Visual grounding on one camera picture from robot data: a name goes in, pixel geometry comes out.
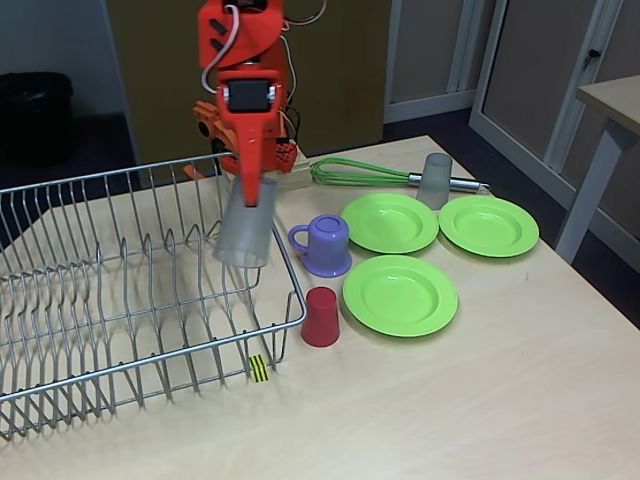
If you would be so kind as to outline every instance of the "dish rack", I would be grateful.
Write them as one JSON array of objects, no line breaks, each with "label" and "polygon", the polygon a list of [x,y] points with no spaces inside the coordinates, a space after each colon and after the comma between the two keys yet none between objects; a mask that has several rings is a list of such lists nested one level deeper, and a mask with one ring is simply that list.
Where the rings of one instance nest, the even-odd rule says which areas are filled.
[{"label": "dish rack", "polygon": [[303,294],[275,225],[263,269],[214,260],[220,156],[0,191],[0,438],[276,371]]}]

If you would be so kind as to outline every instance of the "mug handle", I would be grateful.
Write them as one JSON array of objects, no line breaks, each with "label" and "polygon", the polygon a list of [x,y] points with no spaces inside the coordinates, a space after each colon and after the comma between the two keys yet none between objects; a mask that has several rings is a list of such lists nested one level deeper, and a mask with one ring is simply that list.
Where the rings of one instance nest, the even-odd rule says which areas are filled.
[{"label": "mug handle", "polygon": [[302,253],[307,253],[309,251],[309,247],[306,247],[298,242],[296,242],[296,234],[300,232],[308,232],[309,225],[297,225],[289,230],[289,243],[293,248]]}]

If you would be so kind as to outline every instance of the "red plastic cup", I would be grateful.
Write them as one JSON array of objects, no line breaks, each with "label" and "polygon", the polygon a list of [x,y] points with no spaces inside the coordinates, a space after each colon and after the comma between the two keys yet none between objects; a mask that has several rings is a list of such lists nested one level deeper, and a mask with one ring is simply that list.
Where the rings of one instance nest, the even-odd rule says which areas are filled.
[{"label": "red plastic cup", "polygon": [[302,324],[302,339],[312,347],[333,345],[340,337],[338,298],[333,290],[316,287],[307,293],[309,313]]}]

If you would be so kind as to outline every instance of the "whisk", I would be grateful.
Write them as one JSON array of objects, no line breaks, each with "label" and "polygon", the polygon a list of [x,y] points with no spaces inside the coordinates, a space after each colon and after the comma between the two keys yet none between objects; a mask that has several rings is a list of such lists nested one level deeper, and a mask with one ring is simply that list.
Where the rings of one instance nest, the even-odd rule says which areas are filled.
[{"label": "whisk", "polygon": [[[349,172],[344,170],[328,170],[328,165],[339,165],[374,173]],[[402,172],[391,168],[380,167],[366,162],[346,158],[330,157],[311,165],[313,181],[323,185],[339,187],[417,187],[422,179],[421,173]],[[451,190],[466,193],[488,192],[491,187],[486,183],[467,178],[451,178]]]}]

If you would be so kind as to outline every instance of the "green plate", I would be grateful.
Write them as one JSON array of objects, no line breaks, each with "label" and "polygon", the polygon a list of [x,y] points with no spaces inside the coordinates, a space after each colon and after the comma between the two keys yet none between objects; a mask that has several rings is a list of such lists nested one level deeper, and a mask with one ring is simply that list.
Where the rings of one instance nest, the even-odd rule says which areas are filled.
[{"label": "green plate", "polygon": [[514,257],[538,242],[538,224],[525,210],[494,197],[461,197],[440,211],[440,228],[460,248],[486,257]]},{"label": "green plate", "polygon": [[394,193],[360,197],[342,211],[351,241],[379,253],[410,253],[438,236],[438,218],[425,204]]},{"label": "green plate", "polygon": [[447,325],[458,309],[451,280],[413,257],[384,255],[361,263],[342,289],[349,311],[361,323],[395,337],[419,337]]}]

